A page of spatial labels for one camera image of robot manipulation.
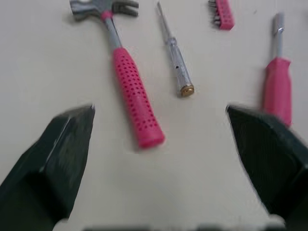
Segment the pink rubber grip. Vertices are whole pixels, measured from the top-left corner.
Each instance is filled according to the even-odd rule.
[[[217,15],[220,16],[220,29],[231,30],[234,27],[234,18],[228,0],[216,0]]]
[[[289,76],[291,62],[275,58],[267,66],[264,110],[277,116],[286,124],[292,124],[292,86]]]
[[[151,148],[163,143],[165,136],[153,114],[135,62],[126,49],[114,50],[114,66],[139,147]]]

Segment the screwdriver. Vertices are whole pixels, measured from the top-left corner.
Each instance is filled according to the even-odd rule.
[[[157,7],[162,19],[162,24],[164,27],[164,39],[166,42],[166,45],[169,48],[169,53],[171,56],[171,60],[173,63],[173,67],[175,68],[177,79],[178,79],[178,93],[182,97],[188,97],[192,94],[194,94],[194,86],[191,82],[189,73],[187,71],[185,62],[183,60],[182,54],[180,52],[180,49],[178,47],[178,42],[174,36],[172,36],[166,18],[163,14],[162,7],[160,5],[160,2],[157,3]]]
[[[290,61],[282,58],[282,33],[284,14],[274,18],[273,36],[276,43],[276,57],[266,68],[264,111],[277,116],[286,126],[292,124],[292,86],[289,75]]]

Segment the metal shaft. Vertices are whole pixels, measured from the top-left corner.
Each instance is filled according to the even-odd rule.
[[[119,35],[117,34],[116,27],[115,27],[113,20],[111,18],[106,18],[104,22],[109,31],[110,42],[112,44],[113,50],[122,47],[122,43],[119,38]]]
[[[169,38],[172,37],[169,26],[167,24],[167,20],[164,16],[163,10],[162,10],[162,6],[160,5],[160,2],[157,3],[157,7],[164,25],[164,37],[165,37],[165,41],[167,41]]]
[[[284,13],[278,13],[274,19],[274,37],[276,40],[276,56],[282,57],[282,33],[284,31]]]

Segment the hammer claw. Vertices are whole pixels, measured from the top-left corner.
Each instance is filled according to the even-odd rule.
[[[139,4],[131,0],[115,0],[112,10],[113,13],[123,13],[131,16],[138,16],[138,12],[131,9],[130,7],[139,8]]]
[[[114,3],[122,5],[122,6],[130,6],[134,8],[139,8],[139,3],[132,0],[115,0]]]

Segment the screwdriver shaft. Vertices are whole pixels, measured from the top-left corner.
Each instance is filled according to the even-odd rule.
[[[162,10],[162,6],[160,5],[160,2],[157,3],[157,7],[158,7],[158,10],[159,10],[159,13],[160,13],[160,16],[162,18],[163,25],[164,25],[165,37],[166,37],[166,39],[169,39],[169,38],[172,37],[172,34],[171,34],[169,26],[167,24],[167,20],[166,20],[166,18],[164,16],[164,13],[163,13],[163,10]]]

